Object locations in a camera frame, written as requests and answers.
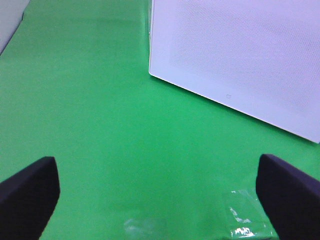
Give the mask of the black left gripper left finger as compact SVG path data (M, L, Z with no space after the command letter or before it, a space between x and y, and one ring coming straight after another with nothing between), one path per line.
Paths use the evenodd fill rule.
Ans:
M60 197L56 159L42 157L0 183L0 238L38 240Z

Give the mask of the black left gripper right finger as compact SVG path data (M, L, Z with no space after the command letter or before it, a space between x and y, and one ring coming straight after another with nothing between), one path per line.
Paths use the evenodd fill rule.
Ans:
M281 240L320 238L320 182L272 154L259 158L255 191Z

